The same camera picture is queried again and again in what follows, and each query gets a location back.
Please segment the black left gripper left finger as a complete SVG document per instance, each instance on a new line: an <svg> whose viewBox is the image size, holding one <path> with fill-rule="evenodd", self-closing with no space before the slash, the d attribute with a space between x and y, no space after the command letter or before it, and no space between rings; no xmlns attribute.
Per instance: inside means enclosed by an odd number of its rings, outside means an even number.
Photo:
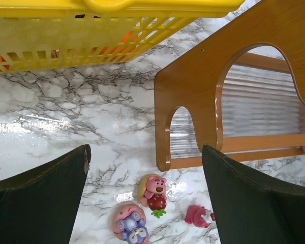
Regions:
<svg viewBox="0 0 305 244"><path fill-rule="evenodd" d="M0 243L69 243L91 148L0 180Z"/></svg>

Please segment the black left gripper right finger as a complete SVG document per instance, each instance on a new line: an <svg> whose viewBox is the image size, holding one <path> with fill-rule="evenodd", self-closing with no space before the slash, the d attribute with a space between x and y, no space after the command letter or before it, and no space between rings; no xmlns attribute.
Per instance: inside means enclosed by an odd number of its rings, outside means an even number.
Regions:
<svg viewBox="0 0 305 244"><path fill-rule="evenodd" d="M203 146L202 164L221 243L305 243L305 187L210 145Z"/></svg>

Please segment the purple bunny pink donut toy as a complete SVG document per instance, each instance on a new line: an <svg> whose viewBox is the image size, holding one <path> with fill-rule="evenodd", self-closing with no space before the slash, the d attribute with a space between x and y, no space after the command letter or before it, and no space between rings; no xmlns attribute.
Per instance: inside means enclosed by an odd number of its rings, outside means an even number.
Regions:
<svg viewBox="0 0 305 244"><path fill-rule="evenodd" d="M112 219L114 235L129 244L150 243L144 210L134 203L119 206Z"/></svg>

